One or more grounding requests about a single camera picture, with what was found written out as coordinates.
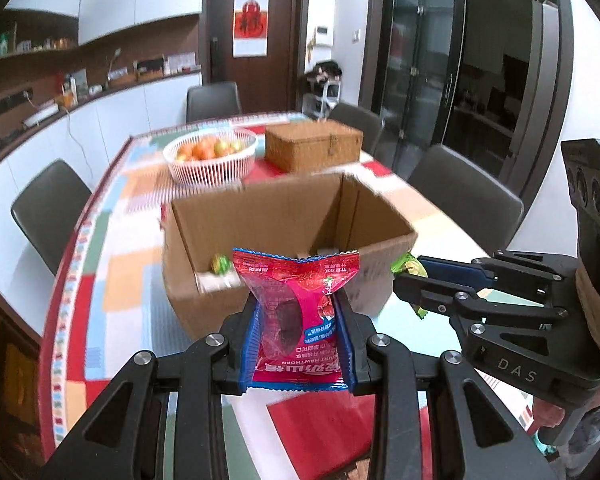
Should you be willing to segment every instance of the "open cardboard box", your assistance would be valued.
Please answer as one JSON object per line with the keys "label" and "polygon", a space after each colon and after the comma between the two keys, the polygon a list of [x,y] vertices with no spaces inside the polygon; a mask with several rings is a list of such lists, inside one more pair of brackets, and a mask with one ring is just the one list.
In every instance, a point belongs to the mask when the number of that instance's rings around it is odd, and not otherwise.
{"label": "open cardboard box", "polygon": [[174,200],[165,225],[167,296],[193,339],[216,332],[240,312],[246,286],[201,294],[195,272],[236,247],[295,258],[324,248],[360,252],[360,270],[345,286],[353,310],[376,316],[392,293],[391,263],[410,251],[416,233],[387,200],[352,176],[286,176],[238,189]]}

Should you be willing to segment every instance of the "dining table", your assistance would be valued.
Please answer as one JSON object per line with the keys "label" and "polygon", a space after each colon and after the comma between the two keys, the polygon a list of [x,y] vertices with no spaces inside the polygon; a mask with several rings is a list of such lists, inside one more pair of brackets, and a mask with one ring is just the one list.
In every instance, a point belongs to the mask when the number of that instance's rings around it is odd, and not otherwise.
{"label": "dining table", "polygon": [[[86,204],[56,275],[40,354],[38,403],[45,457],[54,452],[88,406],[136,352],[158,357],[185,351],[192,340],[169,303],[162,280],[162,222],[170,201],[206,190],[178,186],[162,150],[189,132],[242,127],[258,138],[253,171],[243,183],[283,174],[264,159],[269,124],[309,120],[297,112],[203,121],[130,137]],[[414,256],[460,262],[486,256],[449,216],[413,187],[361,153],[360,161],[327,171],[352,174],[386,198],[414,227]],[[496,290],[488,301],[511,301]],[[376,330],[412,352],[440,356],[460,350],[448,317],[420,319],[392,294]],[[530,396],[482,375],[526,429]],[[425,410],[427,399],[419,397]],[[164,477],[172,478],[177,394],[171,394],[165,438]],[[238,480],[311,480],[333,476],[368,454],[373,397],[348,392],[299,393],[250,388],[222,398],[222,421],[230,477]]]}

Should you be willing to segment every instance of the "person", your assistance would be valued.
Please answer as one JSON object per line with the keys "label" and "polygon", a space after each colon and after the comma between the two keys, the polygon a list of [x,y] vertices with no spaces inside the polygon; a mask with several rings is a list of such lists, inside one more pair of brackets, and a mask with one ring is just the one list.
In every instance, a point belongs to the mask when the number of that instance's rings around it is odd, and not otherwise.
{"label": "person", "polygon": [[[564,418],[564,409],[534,398],[532,413],[536,426],[554,428]],[[560,480],[576,479],[600,448],[600,389],[591,399],[568,444],[557,448],[551,461]]]}

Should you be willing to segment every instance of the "door handle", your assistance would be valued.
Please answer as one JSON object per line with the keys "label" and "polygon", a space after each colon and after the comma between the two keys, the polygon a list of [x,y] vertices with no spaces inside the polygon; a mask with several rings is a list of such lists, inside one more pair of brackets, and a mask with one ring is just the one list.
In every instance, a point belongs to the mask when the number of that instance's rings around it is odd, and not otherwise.
{"label": "door handle", "polygon": [[449,105],[449,97],[451,96],[451,87],[454,84],[454,75],[453,73],[449,74],[449,80],[446,82],[445,88],[445,108]]}
{"label": "door handle", "polygon": [[218,74],[218,50],[219,42],[218,38],[211,38],[209,42],[209,65],[211,67],[211,79],[215,79],[219,76]]}

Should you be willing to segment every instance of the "gray chair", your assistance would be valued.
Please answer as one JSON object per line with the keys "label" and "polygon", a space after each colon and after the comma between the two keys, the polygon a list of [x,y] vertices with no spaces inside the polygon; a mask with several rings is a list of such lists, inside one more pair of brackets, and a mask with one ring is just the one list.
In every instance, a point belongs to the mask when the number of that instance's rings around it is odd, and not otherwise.
{"label": "gray chair", "polygon": [[384,128],[384,122],[380,117],[360,106],[338,103],[329,114],[329,118],[360,130],[364,134],[362,150],[369,155],[374,154]]}
{"label": "gray chair", "polygon": [[75,171],[55,160],[11,205],[11,216],[54,275],[90,196]]}
{"label": "gray chair", "polygon": [[187,123],[240,115],[238,85],[233,81],[192,86],[187,91]]}
{"label": "gray chair", "polygon": [[425,152],[408,183],[489,254],[507,247],[522,220],[522,200],[482,168],[441,144]]}

